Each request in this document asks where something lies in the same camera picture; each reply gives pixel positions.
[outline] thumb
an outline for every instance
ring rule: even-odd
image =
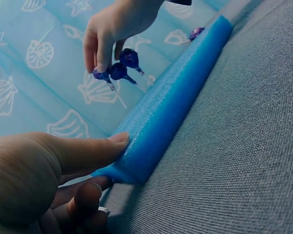
[[[58,159],[62,175],[108,166],[116,161],[129,143],[127,133],[119,133],[109,139],[50,137],[48,147]]]

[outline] child's hand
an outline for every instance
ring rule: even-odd
[[[89,73],[95,67],[105,72],[115,60],[127,38],[146,30],[157,17],[164,0],[116,0],[114,4],[91,17],[84,39],[84,59]]]

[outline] finger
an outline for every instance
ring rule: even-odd
[[[114,41],[108,33],[98,34],[97,68],[98,72],[105,72],[112,59]]]
[[[84,54],[85,66],[89,73],[93,72],[93,69],[96,67],[97,50],[98,50],[97,33],[93,29],[91,29],[91,27],[88,26],[84,35],[83,54]]]
[[[109,139],[60,138],[49,135],[47,146],[57,157],[62,175],[96,170],[113,163],[129,143],[127,133]]]
[[[68,203],[53,209],[61,230],[64,233],[74,230],[87,217],[96,212],[101,195],[100,186],[94,183],[84,183]]]
[[[83,223],[83,228],[88,233],[100,233],[106,230],[107,213],[104,211],[97,211],[87,217]]]
[[[119,60],[119,56],[120,56],[120,53],[122,52],[122,48],[125,42],[126,42],[126,39],[117,41],[116,47],[115,47],[115,60]]]
[[[95,183],[101,187],[102,191],[113,185],[113,181],[110,178],[106,176],[96,176],[83,182],[61,187],[58,189],[58,192],[55,195],[51,208],[54,209],[69,202],[74,197],[79,187],[84,183]]]

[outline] seashell print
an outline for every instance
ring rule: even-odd
[[[181,4],[175,4],[172,2],[165,2],[166,10],[176,18],[185,19],[193,14],[192,6],[185,6]]]
[[[90,105],[94,102],[115,103],[117,100],[121,102],[123,107],[127,109],[126,104],[119,96],[120,81],[114,82],[115,90],[112,91],[106,81],[95,79],[92,74],[84,73],[83,84],[78,86],[82,93],[86,104]]]
[[[26,62],[32,69],[47,66],[54,56],[54,48],[51,43],[32,40],[27,49]]]
[[[47,133],[57,137],[89,138],[88,125],[75,110],[69,110],[58,122],[49,123]]]
[[[165,43],[172,45],[182,45],[185,42],[188,42],[187,35],[180,29],[172,31],[165,38]]]
[[[67,36],[73,39],[78,39],[83,42],[84,32],[80,31],[79,29],[72,27],[70,25],[63,25]]]
[[[141,44],[151,44],[151,43],[152,43],[151,40],[144,39],[140,35],[135,35],[126,40],[126,43],[123,49],[129,48],[129,49],[134,49],[136,52],[138,52],[138,48]]]
[[[26,0],[21,8],[24,12],[34,12],[45,6],[46,0]]]
[[[9,116],[12,113],[14,95],[18,93],[13,84],[13,78],[0,79],[0,116]]]

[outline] fingernail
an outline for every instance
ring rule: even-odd
[[[98,63],[97,65],[98,72],[103,73],[105,72],[105,66],[102,63]]]
[[[110,214],[110,211],[107,208],[102,206],[98,207],[98,211],[104,211],[107,214],[107,216]]]
[[[128,141],[129,134],[127,132],[118,133],[116,135],[109,137],[108,139],[114,142],[125,142]]]

